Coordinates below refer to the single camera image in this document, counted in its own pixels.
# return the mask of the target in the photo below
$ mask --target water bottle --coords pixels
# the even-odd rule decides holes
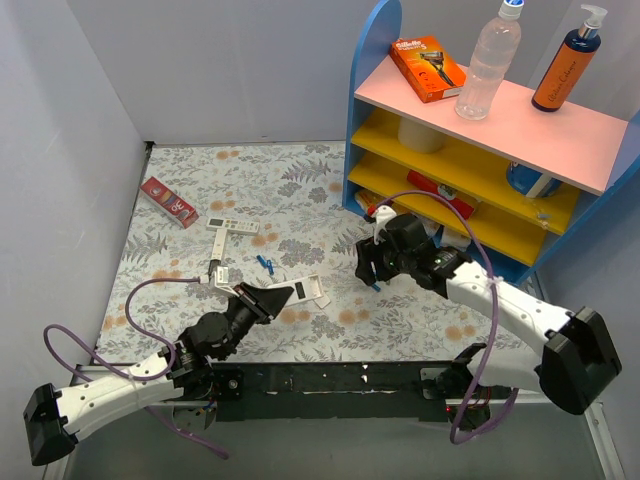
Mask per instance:
[[[456,112],[468,120],[482,120],[509,70],[520,43],[520,12],[524,0],[504,0],[498,16],[480,32],[467,70],[467,81],[456,102]]]

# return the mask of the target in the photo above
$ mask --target red package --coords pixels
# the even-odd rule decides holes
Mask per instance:
[[[187,201],[173,193],[165,184],[156,177],[140,185],[140,190],[154,203],[162,209],[171,219],[188,228],[198,219],[198,213]]]
[[[448,200],[453,208],[455,208],[465,220],[469,219],[469,217],[473,214],[475,209],[478,207],[478,204],[480,203],[471,195],[458,192],[456,189],[451,188],[444,183],[434,182],[430,178],[427,178],[421,173],[415,172],[413,170],[409,171],[409,174],[407,175],[407,181],[418,187],[420,190],[435,193],[439,197]]]

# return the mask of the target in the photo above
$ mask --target remote control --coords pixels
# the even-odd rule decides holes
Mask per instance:
[[[229,233],[239,233],[240,235],[257,235],[260,230],[260,222],[248,222],[244,220],[234,220],[232,218],[209,217],[207,220],[207,230],[228,230]]]

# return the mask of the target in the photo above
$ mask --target orange pump bottle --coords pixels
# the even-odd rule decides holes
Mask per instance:
[[[549,65],[531,103],[543,112],[555,112],[573,90],[576,82],[600,48],[598,30],[607,10],[595,5],[582,5],[591,17],[579,29],[571,30]]]

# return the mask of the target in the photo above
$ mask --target floral tablecloth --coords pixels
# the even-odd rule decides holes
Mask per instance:
[[[154,148],[145,179],[160,179],[201,218],[184,230],[138,198],[97,352],[110,362],[134,362],[160,347],[129,327],[125,299],[148,278],[206,273],[215,235],[204,227],[208,215],[261,222],[258,236],[227,238],[231,282],[266,286],[318,273],[331,299],[324,309],[307,302],[254,327],[233,361],[450,359],[483,340],[487,318],[408,276],[382,284],[380,293],[356,279],[354,243],[372,227],[340,206],[343,161],[343,143]],[[257,254],[273,261],[273,277]],[[206,285],[154,284],[137,294],[132,315],[175,339],[205,312],[225,309],[226,299]],[[500,330],[496,347],[525,345]]]

